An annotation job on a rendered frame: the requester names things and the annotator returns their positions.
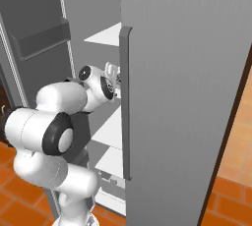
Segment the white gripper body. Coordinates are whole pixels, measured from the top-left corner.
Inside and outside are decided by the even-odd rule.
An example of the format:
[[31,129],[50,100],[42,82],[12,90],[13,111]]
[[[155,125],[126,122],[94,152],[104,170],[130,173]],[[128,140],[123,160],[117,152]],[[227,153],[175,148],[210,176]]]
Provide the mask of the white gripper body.
[[107,62],[105,64],[104,73],[108,77],[116,77],[117,75],[120,74],[120,68],[118,66],[115,66],[115,65]]

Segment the white freezer shelf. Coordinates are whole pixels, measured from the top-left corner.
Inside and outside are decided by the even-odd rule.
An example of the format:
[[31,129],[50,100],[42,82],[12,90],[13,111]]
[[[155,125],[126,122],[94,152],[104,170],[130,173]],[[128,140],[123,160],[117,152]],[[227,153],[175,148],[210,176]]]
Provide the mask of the white freezer shelf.
[[104,45],[110,45],[110,46],[118,46],[120,31],[121,31],[121,24],[118,23],[110,28],[106,28],[86,38],[85,42],[104,44]]
[[118,107],[107,121],[95,132],[92,140],[117,149],[122,148],[121,107]]
[[96,164],[95,168],[123,179],[122,150],[111,146]]

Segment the grey freezer door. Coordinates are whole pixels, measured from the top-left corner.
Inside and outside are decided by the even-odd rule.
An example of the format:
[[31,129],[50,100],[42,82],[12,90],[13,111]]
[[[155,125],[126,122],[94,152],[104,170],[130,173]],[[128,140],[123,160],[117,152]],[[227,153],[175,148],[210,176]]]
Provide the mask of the grey freezer door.
[[17,47],[51,28],[63,28],[64,0],[0,0],[0,82],[10,105],[35,106],[35,95],[45,85],[75,75],[69,41],[23,60]]

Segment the white freezer drawer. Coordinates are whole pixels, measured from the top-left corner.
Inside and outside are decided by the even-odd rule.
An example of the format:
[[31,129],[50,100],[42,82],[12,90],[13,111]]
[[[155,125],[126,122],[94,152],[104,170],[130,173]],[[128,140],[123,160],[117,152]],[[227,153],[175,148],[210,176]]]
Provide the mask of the white freezer drawer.
[[98,172],[100,188],[94,197],[96,203],[126,215],[125,180],[103,171]]

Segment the grey fridge body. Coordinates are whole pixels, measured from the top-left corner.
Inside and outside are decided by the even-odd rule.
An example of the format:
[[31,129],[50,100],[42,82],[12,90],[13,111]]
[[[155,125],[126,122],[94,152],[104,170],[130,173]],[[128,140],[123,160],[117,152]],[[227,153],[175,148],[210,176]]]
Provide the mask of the grey fridge body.
[[[119,64],[119,45],[110,46],[85,42],[85,39],[118,23],[121,24],[120,0],[64,0],[66,18],[71,30],[71,49],[74,69],[79,72],[86,65],[105,68],[107,62]],[[116,97],[89,115],[91,135],[121,107],[121,99]],[[88,144],[89,166],[97,174],[95,166],[110,148],[109,145],[91,140]]]

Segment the grey fridge door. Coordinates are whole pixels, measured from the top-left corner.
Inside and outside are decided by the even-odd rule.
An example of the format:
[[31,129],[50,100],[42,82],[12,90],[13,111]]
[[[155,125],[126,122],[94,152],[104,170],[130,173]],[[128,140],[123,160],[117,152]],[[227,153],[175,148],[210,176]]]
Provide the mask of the grey fridge door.
[[127,226],[197,226],[252,45],[252,0],[121,0]]

